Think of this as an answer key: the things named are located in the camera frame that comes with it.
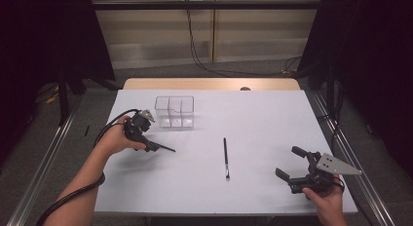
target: pen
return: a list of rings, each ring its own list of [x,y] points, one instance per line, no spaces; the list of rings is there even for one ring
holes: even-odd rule
[[[230,171],[228,170],[227,139],[225,137],[224,137],[224,153],[225,153],[225,174],[226,174],[226,178],[230,179]]]

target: clear plastic container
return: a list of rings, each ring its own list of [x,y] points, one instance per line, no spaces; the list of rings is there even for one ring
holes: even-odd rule
[[[157,96],[155,111],[161,127],[194,127],[192,96]]]

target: electrical cable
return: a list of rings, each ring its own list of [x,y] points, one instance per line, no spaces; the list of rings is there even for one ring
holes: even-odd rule
[[[42,92],[39,92],[39,93],[37,94],[37,96],[42,95],[42,94],[48,92],[49,90],[55,88],[56,86],[57,86],[57,84],[52,84],[51,86],[47,87],[47,88],[46,88],[45,90],[43,90]]]
[[[341,192],[344,193],[344,191],[346,190],[346,185],[344,184],[344,181],[336,176],[334,176],[334,179],[338,179],[341,184],[333,182],[333,185],[340,187]]]
[[[44,101],[47,101],[47,100],[49,100],[49,99],[51,99],[51,98],[53,98],[53,97],[58,97],[58,92],[56,92],[55,94],[50,95],[50,96],[47,97],[47,98],[43,98],[43,99],[40,99],[40,100],[38,100],[38,101],[35,101],[35,103],[36,103],[36,104],[39,104],[39,103],[42,103],[42,102],[44,102]]]
[[[327,120],[328,118],[330,119],[335,118],[335,124],[333,123],[333,126],[334,126],[333,135],[331,136],[331,140],[330,140],[330,150],[333,156],[334,156],[334,138],[339,130],[340,115],[341,115],[341,108],[343,107],[343,102],[344,102],[344,90],[343,90],[343,86],[340,84],[336,105],[334,106],[334,110],[332,112],[334,116],[332,116],[331,114],[326,114],[326,115],[321,115],[321,116],[316,117],[319,123]]]
[[[338,130],[339,130],[341,109],[342,109],[342,107],[343,107],[343,102],[344,102],[344,90],[343,90],[343,86],[342,86],[341,84],[339,85],[339,93],[338,93],[337,97],[338,97],[338,98],[337,98],[337,103],[336,103],[336,106],[335,106],[335,108],[334,108],[334,114],[335,114],[335,116],[336,116],[336,124],[335,124],[335,126],[334,126],[333,135],[331,136],[331,145],[330,145],[331,153],[332,153],[333,156],[334,156],[334,138],[335,138],[335,136],[336,136],[336,134],[337,134],[337,132],[338,132]],[[340,180],[340,182],[342,183],[343,187],[345,187],[344,181],[341,180],[341,179],[339,179],[339,180]],[[354,195],[353,195],[352,191],[350,190],[350,188],[348,188],[348,189],[349,189],[349,193],[352,195],[353,200],[355,201],[355,204],[356,204],[357,208],[359,209],[359,211],[363,214],[364,218],[367,220],[367,222],[369,223],[369,225],[373,226],[374,224],[372,223],[372,221],[370,220],[370,218],[367,216],[367,214],[366,214],[366,212],[364,211],[364,209],[360,206],[357,198],[354,197]]]
[[[284,73],[285,73],[284,78],[286,78],[286,74],[288,73],[288,69],[289,69],[289,68],[291,67],[291,65],[292,65],[297,59],[299,59],[299,58],[301,58],[301,57],[300,57],[300,56],[291,57],[291,58],[289,58],[289,59],[287,59],[287,60],[285,61],[285,63],[284,63]]]
[[[123,124],[114,124],[115,122],[117,122],[119,120],[119,118],[121,118],[122,116],[130,113],[130,112],[138,112],[139,110],[137,109],[131,109],[128,111],[125,111],[123,113],[121,113],[119,116],[117,116],[115,119],[113,119],[111,122],[109,122],[99,133],[99,135],[97,136],[96,140],[94,141],[94,148],[96,147],[97,143],[100,141],[100,139],[104,136],[104,134],[113,126],[115,125],[123,125]],[[85,187],[82,187],[78,190],[73,191],[72,193],[66,195],[65,197],[59,199],[58,201],[56,201],[53,205],[51,205],[39,218],[39,220],[37,221],[36,225],[37,226],[41,226],[45,223],[46,219],[58,208],[60,208],[61,206],[67,204],[68,202],[70,202],[71,200],[73,200],[74,198],[78,197],[79,195],[82,195],[90,190],[93,190],[94,188],[98,187],[99,185],[103,184],[105,180],[105,175],[104,173],[102,173],[102,175],[100,176],[99,180],[97,180],[96,182],[87,185]]]
[[[212,70],[212,69],[209,69],[209,68],[205,67],[201,63],[200,59],[198,58],[197,50],[195,48],[194,35],[193,35],[193,32],[192,32],[191,12],[190,12],[190,10],[187,10],[186,13],[187,13],[187,17],[188,17],[188,26],[189,26],[189,36],[190,36],[190,43],[191,43],[192,59],[197,64],[197,66],[200,67],[201,69],[203,69],[205,71],[208,71],[208,72],[212,72],[212,73],[221,75],[223,77],[227,77],[227,78],[231,78],[231,76],[228,76],[228,75],[223,74],[223,73],[237,73],[237,74],[246,74],[246,75],[262,76],[262,77],[276,76],[276,75],[280,75],[280,74],[285,73],[284,71],[280,71],[280,72],[276,72],[276,73],[268,73],[268,74],[265,74],[265,73],[251,73],[251,72],[241,72],[241,71],[232,71],[232,70]]]

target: wall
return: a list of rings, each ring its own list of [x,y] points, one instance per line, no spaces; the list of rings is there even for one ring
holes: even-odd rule
[[[198,57],[201,62],[211,62],[301,56],[316,11],[196,10],[190,13]],[[97,11],[96,14],[115,69],[193,62],[186,11]]]

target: floor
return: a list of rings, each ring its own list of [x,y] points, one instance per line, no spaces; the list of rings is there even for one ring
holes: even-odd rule
[[[285,60],[264,61],[241,61],[226,62],[219,64],[206,64],[208,68],[215,70],[234,70],[241,72],[254,72],[273,74],[268,77],[288,77],[278,74],[279,70],[285,68]],[[122,86],[130,77],[220,77],[210,71],[200,69],[195,64],[147,67],[141,69],[124,69],[116,71],[117,81],[114,84]],[[233,73],[231,77],[254,77],[250,74]],[[299,80],[300,87],[306,91],[312,104],[315,115],[322,116],[323,111],[319,108],[318,95],[320,92],[310,91],[307,87],[307,79]],[[0,175],[0,225],[34,225],[38,216],[45,208],[53,202],[56,195],[70,180],[70,176],[77,172],[92,149],[94,137],[99,128],[106,123],[105,118],[116,98],[116,92],[104,89],[98,84],[85,80],[88,90],[83,95],[69,95],[69,105],[75,111],[70,129],[64,131],[57,126],[59,121],[58,98],[50,104],[44,99],[48,98],[54,86],[38,96],[37,110],[33,121],[22,135],[8,161],[3,166]],[[332,131],[328,126],[329,121],[320,119],[320,127],[328,142],[332,140]],[[359,179],[347,177],[348,188],[354,196],[358,207],[362,209],[359,213],[348,215],[349,225],[410,225],[413,222],[413,182],[405,172],[393,161],[386,151],[380,137],[371,134],[366,128],[368,122],[364,120],[357,108],[345,96],[340,116],[340,129],[350,145],[367,180],[373,188],[362,187]],[[38,168],[47,154],[57,133],[65,132],[65,139],[61,141],[60,148],[54,154],[54,161],[47,171],[43,173],[43,184],[35,188],[36,194],[24,206],[19,203],[27,197],[26,191],[33,185],[32,180],[38,176]],[[333,149],[337,157],[346,159],[342,151],[343,142],[334,140]],[[388,214],[389,217],[377,217],[380,213]],[[142,218],[129,217],[127,215],[99,216],[97,215],[94,225],[317,225],[314,217],[299,218],[286,217],[267,219],[262,217],[251,218]]]

